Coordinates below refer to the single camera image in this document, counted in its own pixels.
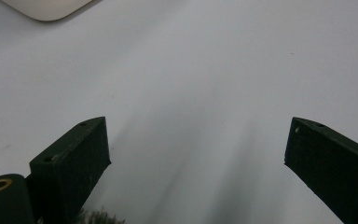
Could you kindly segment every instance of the black plastic part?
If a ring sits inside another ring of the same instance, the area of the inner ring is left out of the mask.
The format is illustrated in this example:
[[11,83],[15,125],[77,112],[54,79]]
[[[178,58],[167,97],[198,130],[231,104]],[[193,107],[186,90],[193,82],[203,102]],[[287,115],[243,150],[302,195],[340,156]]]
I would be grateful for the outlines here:
[[0,176],[0,224],[7,223],[35,224],[22,175]]
[[28,195],[31,201],[31,206],[33,208],[33,214],[35,218],[34,221],[37,222],[37,220],[42,217],[42,211],[40,207],[40,192],[36,188],[31,175],[28,175],[25,178],[25,182],[27,183]]
[[110,164],[105,118],[77,124],[31,162],[45,224],[71,223]]
[[345,224],[358,224],[358,144],[314,121],[293,118],[285,164]]

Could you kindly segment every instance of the white surface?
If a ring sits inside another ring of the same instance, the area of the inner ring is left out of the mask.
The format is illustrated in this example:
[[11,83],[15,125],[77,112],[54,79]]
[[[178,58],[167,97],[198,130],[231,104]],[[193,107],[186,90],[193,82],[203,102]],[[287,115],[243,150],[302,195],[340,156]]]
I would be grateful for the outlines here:
[[144,224],[335,224],[283,165],[291,117],[358,142],[358,1],[104,0],[53,23],[0,2],[0,175],[105,115],[88,208]]

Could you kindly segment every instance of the white object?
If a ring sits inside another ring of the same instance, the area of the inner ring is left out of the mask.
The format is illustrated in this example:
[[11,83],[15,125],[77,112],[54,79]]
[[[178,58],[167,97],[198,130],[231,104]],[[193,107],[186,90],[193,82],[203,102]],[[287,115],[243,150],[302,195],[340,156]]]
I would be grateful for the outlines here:
[[19,12],[39,21],[56,21],[91,0],[2,0]]

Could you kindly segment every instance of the white table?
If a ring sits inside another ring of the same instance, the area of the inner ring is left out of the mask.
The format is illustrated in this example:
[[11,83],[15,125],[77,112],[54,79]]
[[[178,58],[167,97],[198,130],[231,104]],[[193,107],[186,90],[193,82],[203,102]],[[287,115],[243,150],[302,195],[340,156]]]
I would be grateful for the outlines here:
[[283,165],[293,116],[358,142],[358,1],[0,2],[0,175],[106,116],[86,207],[131,224],[341,223]]

